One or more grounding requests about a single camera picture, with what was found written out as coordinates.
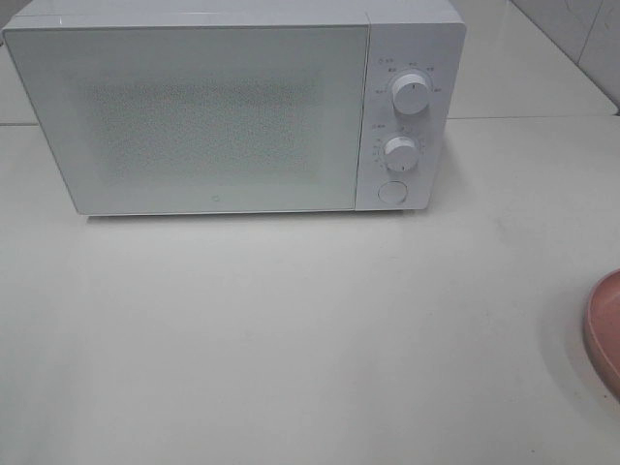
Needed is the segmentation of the round white door button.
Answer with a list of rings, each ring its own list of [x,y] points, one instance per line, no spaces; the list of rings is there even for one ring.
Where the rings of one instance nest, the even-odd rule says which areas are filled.
[[[383,184],[378,191],[379,199],[387,204],[400,204],[407,199],[408,188],[400,181],[389,181]]]

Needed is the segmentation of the white microwave door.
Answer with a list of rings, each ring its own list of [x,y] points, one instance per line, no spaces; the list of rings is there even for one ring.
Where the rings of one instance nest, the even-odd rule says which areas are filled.
[[[350,209],[367,29],[12,30],[77,212]]]

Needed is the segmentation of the pink round plate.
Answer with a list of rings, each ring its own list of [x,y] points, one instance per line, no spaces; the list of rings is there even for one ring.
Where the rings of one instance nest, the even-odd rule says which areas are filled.
[[[583,318],[583,340],[590,361],[608,389],[619,396],[619,270],[592,289]]]

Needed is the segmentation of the lower white timer knob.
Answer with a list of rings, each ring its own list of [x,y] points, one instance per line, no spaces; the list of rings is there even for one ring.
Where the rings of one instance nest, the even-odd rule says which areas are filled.
[[[417,166],[419,157],[419,144],[414,139],[395,137],[384,144],[383,159],[390,171],[410,171]]]

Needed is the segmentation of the upper white power knob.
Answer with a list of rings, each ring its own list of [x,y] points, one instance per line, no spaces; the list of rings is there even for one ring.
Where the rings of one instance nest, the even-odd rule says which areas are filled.
[[[429,106],[430,81],[420,70],[399,75],[390,87],[394,109],[403,115],[414,115]]]

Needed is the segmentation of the white microwave oven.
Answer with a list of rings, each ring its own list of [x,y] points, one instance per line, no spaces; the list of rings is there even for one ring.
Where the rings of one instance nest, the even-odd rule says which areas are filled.
[[[10,55],[6,35],[12,30],[344,26],[363,26],[368,32],[353,207],[185,214],[424,209],[442,152],[466,36],[463,19],[448,1],[33,1],[9,20],[2,38]],[[429,79],[429,106],[417,114],[403,115],[392,105],[390,87],[410,70],[420,70]],[[414,169],[387,169],[384,144],[395,137],[418,142],[420,157]],[[379,188],[389,181],[407,186],[404,202],[387,204],[379,199]]]

